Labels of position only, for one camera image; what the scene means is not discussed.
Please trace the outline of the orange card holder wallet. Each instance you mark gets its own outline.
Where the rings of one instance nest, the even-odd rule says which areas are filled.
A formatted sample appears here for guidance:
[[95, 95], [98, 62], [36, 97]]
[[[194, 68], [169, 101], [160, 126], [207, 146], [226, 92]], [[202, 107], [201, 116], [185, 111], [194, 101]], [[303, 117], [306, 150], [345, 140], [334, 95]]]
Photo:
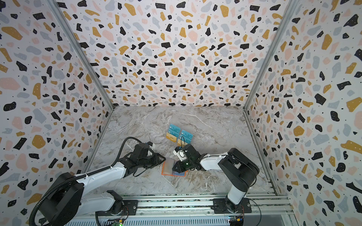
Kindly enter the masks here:
[[175, 160], [171, 158], [166, 158], [163, 162], [161, 175], [163, 176], [173, 176], [173, 177], [185, 177], [186, 173], [178, 173], [173, 171], [173, 166], [175, 166]]

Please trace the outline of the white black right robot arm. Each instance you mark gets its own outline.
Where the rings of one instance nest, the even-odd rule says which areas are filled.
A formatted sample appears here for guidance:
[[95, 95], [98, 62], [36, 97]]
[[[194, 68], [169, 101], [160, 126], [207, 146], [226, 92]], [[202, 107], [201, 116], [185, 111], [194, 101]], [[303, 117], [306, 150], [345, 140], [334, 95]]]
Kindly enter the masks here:
[[173, 171], [184, 173], [188, 170], [209, 171], [221, 170], [232, 184], [232, 187], [216, 211], [237, 213], [242, 209], [243, 198], [257, 180], [260, 170], [249, 158], [238, 149], [232, 148], [222, 154], [200, 154], [191, 144], [176, 147], [173, 154], [179, 161]]

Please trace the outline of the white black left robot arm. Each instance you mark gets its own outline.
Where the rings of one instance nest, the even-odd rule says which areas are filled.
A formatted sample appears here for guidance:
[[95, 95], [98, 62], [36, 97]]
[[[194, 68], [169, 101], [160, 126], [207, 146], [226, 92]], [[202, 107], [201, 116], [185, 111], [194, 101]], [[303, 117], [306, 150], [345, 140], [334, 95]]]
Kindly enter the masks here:
[[152, 169], [161, 165], [166, 158], [153, 150], [153, 143], [136, 144], [134, 150], [124, 157], [117, 156], [109, 166], [84, 174], [61, 174], [40, 201], [35, 205], [29, 217], [29, 225], [36, 224], [35, 217], [40, 212], [49, 226], [64, 226], [74, 217], [94, 212], [117, 216], [134, 214], [137, 202], [124, 202], [123, 197], [114, 190], [89, 196], [89, 192], [111, 181], [130, 175], [137, 177], [139, 168]]

